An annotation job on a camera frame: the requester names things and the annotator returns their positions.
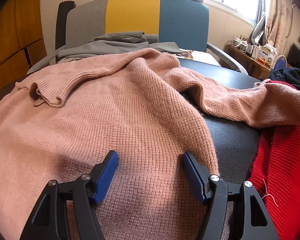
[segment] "sweater sleeve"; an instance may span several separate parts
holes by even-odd
[[[142,49],[61,63],[33,73],[22,82],[17,82],[16,87],[27,88],[35,106],[46,102],[53,107],[62,107],[71,90],[80,82],[111,75],[138,57],[151,58],[159,55],[160,52],[154,49]]]
[[[300,91],[286,85],[266,83],[251,89],[231,89],[182,67],[163,78],[179,92],[189,90],[207,114],[255,128],[300,125]]]

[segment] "wooden table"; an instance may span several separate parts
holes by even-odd
[[[241,55],[241,57],[245,58],[251,63],[251,68],[248,72],[249,76],[259,79],[262,72],[270,73],[271,68],[268,67],[266,64],[262,64],[258,60],[249,57],[248,55],[244,54],[241,50],[236,49],[231,45],[227,45],[226,48],[228,49],[228,54],[234,59],[235,59],[235,54],[239,54]]]

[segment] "knit fabric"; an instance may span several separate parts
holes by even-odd
[[[300,69],[298,68],[272,69],[269,77],[271,80],[287,82],[300,90]]]
[[[48,66],[0,102],[0,231],[19,239],[50,179],[90,172],[109,150],[119,165],[96,213],[106,239],[194,239],[204,207],[180,164],[190,150],[218,174],[208,114],[253,127],[300,124],[300,91],[282,84],[226,88],[144,49]],[[72,239],[78,239],[73,207]]]
[[[266,129],[249,180],[261,196],[280,240],[300,239],[300,125]]]

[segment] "chair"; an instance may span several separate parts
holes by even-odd
[[[274,65],[274,70],[282,69],[287,67],[287,58],[284,55],[280,55],[277,62]]]
[[[68,14],[60,14],[66,17],[66,28],[57,24],[56,51],[35,64],[28,73],[46,65],[61,49],[82,46],[105,33],[144,31],[145,34],[158,34],[159,42],[174,41],[182,49],[203,52],[210,49],[231,69],[248,74],[240,63],[207,42],[209,8],[195,1],[95,0]]]

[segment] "black leather surface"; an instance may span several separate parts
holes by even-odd
[[[187,59],[179,59],[180,65],[193,69],[202,75],[218,81],[220,84],[235,88],[252,88],[257,79],[218,66]],[[184,92],[183,96],[197,107],[191,96]],[[248,176],[249,169],[257,153],[259,131],[244,123],[232,122],[201,112],[209,128],[218,158],[221,177],[232,183],[241,184]],[[230,218],[233,203],[227,203],[225,223],[221,240],[228,240],[230,234]]]

